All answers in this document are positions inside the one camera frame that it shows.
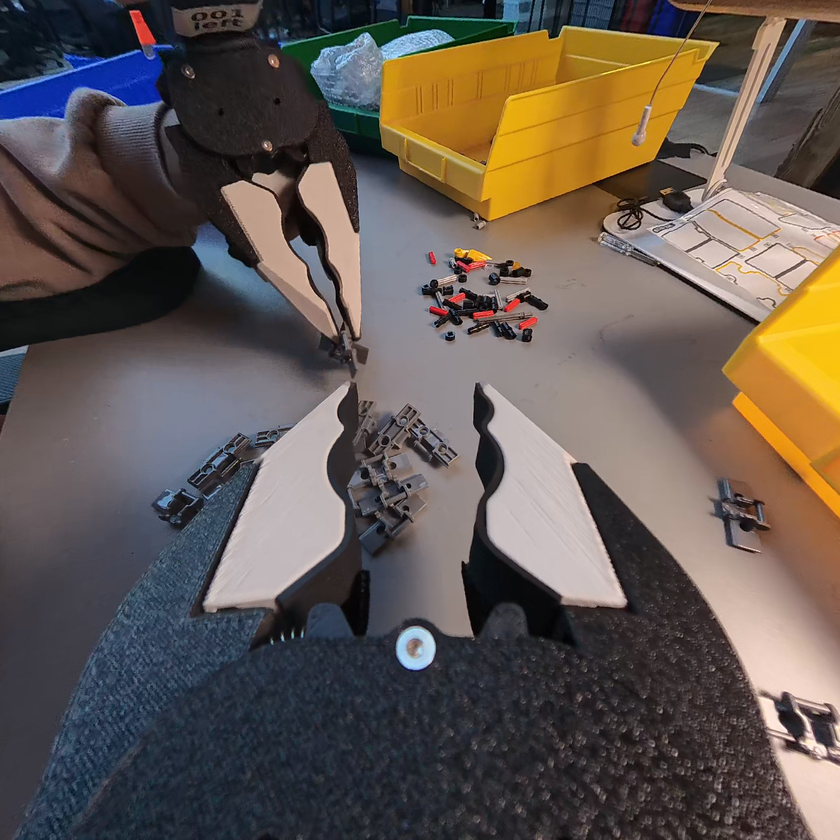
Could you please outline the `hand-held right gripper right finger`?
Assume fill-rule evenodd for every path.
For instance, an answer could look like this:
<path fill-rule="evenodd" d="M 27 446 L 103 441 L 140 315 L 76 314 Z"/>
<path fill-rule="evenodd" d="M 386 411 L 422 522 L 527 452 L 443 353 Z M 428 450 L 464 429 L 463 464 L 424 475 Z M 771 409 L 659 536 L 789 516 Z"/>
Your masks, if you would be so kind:
<path fill-rule="evenodd" d="M 552 635 L 565 607 L 627 609 L 579 463 L 486 382 L 474 391 L 474 426 L 482 495 L 463 564 L 472 633 L 504 604 L 531 635 Z"/>

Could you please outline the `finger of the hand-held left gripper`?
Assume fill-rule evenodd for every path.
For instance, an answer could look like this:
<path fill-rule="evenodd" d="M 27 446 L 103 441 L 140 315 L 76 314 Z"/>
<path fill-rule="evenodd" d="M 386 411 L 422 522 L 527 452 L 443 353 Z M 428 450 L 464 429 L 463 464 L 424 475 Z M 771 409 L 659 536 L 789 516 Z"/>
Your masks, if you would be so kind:
<path fill-rule="evenodd" d="M 327 302 L 312 285 L 308 264 L 286 240 L 281 208 L 274 193 L 247 181 L 225 185 L 221 193 L 255 251 L 257 274 L 322 335 L 336 341 L 339 327 Z"/>
<path fill-rule="evenodd" d="M 361 242 L 354 230 L 340 184 L 329 162 L 310 164 L 301 175 L 297 193 L 320 232 L 320 256 L 332 279 L 343 326 L 352 341 L 361 339 Z"/>

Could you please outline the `heap of track links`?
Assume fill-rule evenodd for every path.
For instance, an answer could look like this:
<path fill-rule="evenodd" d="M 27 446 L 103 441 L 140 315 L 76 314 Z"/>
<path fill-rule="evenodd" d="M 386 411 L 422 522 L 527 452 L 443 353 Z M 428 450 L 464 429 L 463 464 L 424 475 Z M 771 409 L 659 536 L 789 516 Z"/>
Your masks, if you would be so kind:
<path fill-rule="evenodd" d="M 353 514 L 366 522 L 360 540 L 370 554 L 395 540 L 425 508 L 422 493 L 427 480 L 414 470 L 409 448 L 436 466 L 449 467 L 458 458 L 448 438 L 427 424 L 415 406 L 404 405 L 383 426 L 378 424 L 375 408 L 373 401 L 359 401 L 358 426 L 352 439 L 356 468 L 348 484 Z M 243 454 L 238 470 L 264 455 L 292 428 L 292 423 L 282 424 L 250 436 L 251 448 Z M 183 529 L 224 485 L 205 497 L 186 482 L 186 487 L 163 490 L 151 507 L 159 519 Z"/>

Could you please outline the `yellow plastic bin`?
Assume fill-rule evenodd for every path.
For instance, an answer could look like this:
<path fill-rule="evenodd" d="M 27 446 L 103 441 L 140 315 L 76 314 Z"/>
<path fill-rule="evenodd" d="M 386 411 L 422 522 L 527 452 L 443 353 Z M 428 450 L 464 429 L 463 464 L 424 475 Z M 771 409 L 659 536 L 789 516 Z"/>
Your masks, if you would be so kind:
<path fill-rule="evenodd" d="M 567 26 L 388 60 L 381 143 L 492 221 L 653 160 L 717 47 Z"/>

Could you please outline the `person's left forearm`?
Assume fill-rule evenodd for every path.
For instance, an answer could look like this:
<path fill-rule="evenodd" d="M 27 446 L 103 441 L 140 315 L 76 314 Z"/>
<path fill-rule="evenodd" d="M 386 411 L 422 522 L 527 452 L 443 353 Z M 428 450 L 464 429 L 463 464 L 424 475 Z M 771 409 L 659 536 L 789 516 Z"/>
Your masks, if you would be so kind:
<path fill-rule="evenodd" d="M 89 287 L 133 257 L 191 246 L 207 217 L 186 194 L 161 101 L 75 90 L 62 119 L 1 121 L 2 301 Z"/>

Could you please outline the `grey toy track link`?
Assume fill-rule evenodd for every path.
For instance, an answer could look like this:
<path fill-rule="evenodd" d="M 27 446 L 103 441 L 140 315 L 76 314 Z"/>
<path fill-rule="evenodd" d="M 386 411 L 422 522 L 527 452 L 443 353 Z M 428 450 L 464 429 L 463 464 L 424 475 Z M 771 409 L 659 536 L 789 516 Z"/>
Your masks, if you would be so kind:
<path fill-rule="evenodd" d="M 770 530 L 765 503 L 747 482 L 721 476 L 717 479 L 714 513 L 722 522 L 727 546 L 747 553 L 761 553 L 762 535 Z"/>

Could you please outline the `grey desk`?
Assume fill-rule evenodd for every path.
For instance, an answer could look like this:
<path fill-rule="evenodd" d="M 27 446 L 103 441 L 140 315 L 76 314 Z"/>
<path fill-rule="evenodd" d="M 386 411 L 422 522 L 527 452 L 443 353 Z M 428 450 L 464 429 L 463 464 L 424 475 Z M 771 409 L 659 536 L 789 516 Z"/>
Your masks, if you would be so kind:
<path fill-rule="evenodd" d="M 734 410 L 722 366 L 751 330 L 662 270 L 597 244 L 595 187 L 471 227 L 393 161 L 359 156 L 360 396 L 412 403 L 459 457 L 423 467 L 419 522 L 371 565 L 371 630 L 424 616 L 469 630 L 460 564 L 482 485 L 475 383 L 588 463 L 681 562 L 758 690 L 838 706 L 838 520 Z M 455 248 L 532 269 L 530 343 L 436 330 L 419 288 Z M 2 431 L 2 838 L 37 789 L 68 699 L 124 596 L 177 532 L 151 502 L 236 432 L 306 416 L 347 377 L 213 229 L 205 273 L 166 318 L 36 345 Z M 727 546 L 721 476 L 765 503 L 761 553 Z"/>

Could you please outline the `clear plastic bag bundle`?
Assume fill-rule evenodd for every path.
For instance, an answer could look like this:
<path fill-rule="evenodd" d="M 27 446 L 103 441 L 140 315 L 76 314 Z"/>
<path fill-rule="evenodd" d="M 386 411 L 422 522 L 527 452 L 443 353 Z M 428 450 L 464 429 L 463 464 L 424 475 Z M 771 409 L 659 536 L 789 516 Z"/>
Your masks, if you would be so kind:
<path fill-rule="evenodd" d="M 322 49 L 310 72 L 330 104 L 378 112 L 382 67 L 387 60 L 453 41 L 452 35 L 434 28 L 394 38 L 379 47 L 369 33 L 363 33 L 348 45 Z"/>

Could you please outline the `green crate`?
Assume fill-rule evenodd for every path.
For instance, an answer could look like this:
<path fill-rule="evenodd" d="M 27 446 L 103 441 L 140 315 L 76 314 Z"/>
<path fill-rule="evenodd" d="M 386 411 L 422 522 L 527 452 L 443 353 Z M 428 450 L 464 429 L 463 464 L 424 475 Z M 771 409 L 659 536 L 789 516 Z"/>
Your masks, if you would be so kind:
<path fill-rule="evenodd" d="M 515 34 L 516 26 L 515 22 L 503 19 L 410 15 L 404 24 L 394 18 L 382 23 L 346 29 L 338 33 L 287 42 L 282 44 L 281 48 L 301 65 L 307 76 L 311 91 L 317 98 L 322 98 L 319 86 L 312 78 L 312 63 L 323 49 L 348 45 L 363 33 L 371 35 L 373 41 L 379 47 L 383 47 L 399 37 L 426 33 L 434 29 L 444 31 L 453 37 L 453 40 L 449 43 L 425 48 L 425 51 L 429 52 L 449 46 L 467 46 L 489 39 L 508 37 Z M 329 105 L 329 109 L 336 128 L 343 134 L 352 151 L 385 154 L 382 148 L 378 111 L 333 104 Z"/>

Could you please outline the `orange traffic cone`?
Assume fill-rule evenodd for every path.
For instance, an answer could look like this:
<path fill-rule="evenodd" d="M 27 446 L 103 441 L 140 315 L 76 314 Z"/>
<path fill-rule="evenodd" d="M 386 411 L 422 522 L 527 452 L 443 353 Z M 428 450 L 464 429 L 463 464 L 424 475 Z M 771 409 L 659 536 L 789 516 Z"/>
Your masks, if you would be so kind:
<path fill-rule="evenodd" d="M 156 58 L 156 39 L 143 14 L 138 8 L 132 7 L 129 10 L 129 16 L 143 56 L 147 60 L 154 60 Z"/>

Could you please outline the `pile of small toy pins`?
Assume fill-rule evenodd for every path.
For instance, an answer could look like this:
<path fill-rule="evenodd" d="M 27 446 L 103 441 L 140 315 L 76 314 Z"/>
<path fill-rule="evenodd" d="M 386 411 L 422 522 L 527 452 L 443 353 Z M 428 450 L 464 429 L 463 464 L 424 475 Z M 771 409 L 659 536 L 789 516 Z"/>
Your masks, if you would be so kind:
<path fill-rule="evenodd" d="M 532 269 L 515 259 L 494 259 L 474 248 L 455 248 L 448 273 L 419 288 L 436 330 L 486 331 L 530 343 L 549 303 L 531 288 Z"/>

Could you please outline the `blue plastic bin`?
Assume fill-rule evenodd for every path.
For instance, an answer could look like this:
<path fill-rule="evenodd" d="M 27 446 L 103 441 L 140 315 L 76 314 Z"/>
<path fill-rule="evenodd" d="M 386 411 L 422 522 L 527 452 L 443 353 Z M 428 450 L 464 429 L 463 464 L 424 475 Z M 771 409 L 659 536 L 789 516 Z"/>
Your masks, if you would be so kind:
<path fill-rule="evenodd" d="M 62 118 L 70 95 L 92 89 L 136 106 L 158 102 L 156 82 L 161 59 L 147 59 L 140 50 L 108 59 L 91 60 L 76 69 L 23 81 L 1 91 L 1 119 Z"/>

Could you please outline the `grey chair seat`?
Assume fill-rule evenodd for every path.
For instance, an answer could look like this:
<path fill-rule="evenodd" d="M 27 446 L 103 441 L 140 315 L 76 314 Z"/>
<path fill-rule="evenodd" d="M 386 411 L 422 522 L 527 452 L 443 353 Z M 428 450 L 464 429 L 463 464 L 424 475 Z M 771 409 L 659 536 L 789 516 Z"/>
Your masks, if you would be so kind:
<path fill-rule="evenodd" d="M 1 352 L 1 415 L 7 414 L 18 383 L 27 348 Z"/>

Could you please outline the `yellow divided parts bin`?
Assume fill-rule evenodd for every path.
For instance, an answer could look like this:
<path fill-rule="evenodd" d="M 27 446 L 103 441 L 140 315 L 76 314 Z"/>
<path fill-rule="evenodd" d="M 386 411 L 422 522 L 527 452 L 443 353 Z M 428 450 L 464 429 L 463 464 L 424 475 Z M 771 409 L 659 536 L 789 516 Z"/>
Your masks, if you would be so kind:
<path fill-rule="evenodd" d="M 839 254 L 741 342 L 722 373 L 733 406 L 839 515 Z"/>

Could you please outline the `black flat pad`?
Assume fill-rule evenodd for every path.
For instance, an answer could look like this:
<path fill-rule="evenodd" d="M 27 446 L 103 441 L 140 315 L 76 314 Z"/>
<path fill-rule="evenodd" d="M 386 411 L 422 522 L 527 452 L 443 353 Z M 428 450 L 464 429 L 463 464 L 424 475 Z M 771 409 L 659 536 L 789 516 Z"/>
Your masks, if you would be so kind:
<path fill-rule="evenodd" d="M 706 179 L 665 161 L 651 161 L 629 171 L 594 182 L 594 186 L 616 199 L 656 201 L 662 190 L 672 187 L 687 192 L 702 187 Z"/>

